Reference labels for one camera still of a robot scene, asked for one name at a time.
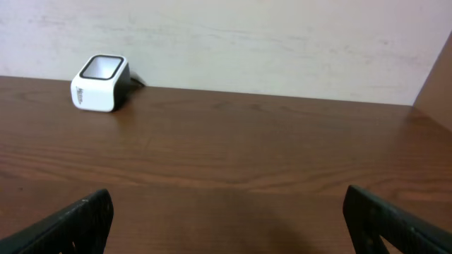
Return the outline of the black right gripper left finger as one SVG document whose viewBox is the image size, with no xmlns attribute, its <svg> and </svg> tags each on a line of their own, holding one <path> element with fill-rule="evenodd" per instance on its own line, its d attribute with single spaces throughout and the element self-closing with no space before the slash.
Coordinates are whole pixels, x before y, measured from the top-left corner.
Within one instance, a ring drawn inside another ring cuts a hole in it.
<svg viewBox="0 0 452 254">
<path fill-rule="evenodd" d="M 2 253 L 103 253 L 114 207 L 106 189 L 1 239 Z"/>
</svg>

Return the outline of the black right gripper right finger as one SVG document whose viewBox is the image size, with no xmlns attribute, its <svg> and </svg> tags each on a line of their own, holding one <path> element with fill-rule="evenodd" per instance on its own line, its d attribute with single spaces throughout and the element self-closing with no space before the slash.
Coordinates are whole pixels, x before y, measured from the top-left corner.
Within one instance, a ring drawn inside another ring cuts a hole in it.
<svg viewBox="0 0 452 254">
<path fill-rule="evenodd" d="M 387 240 L 401 253 L 451 253 L 451 233 L 350 185 L 343 216 L 356 253 L 387 253 Z"/>
</svg>

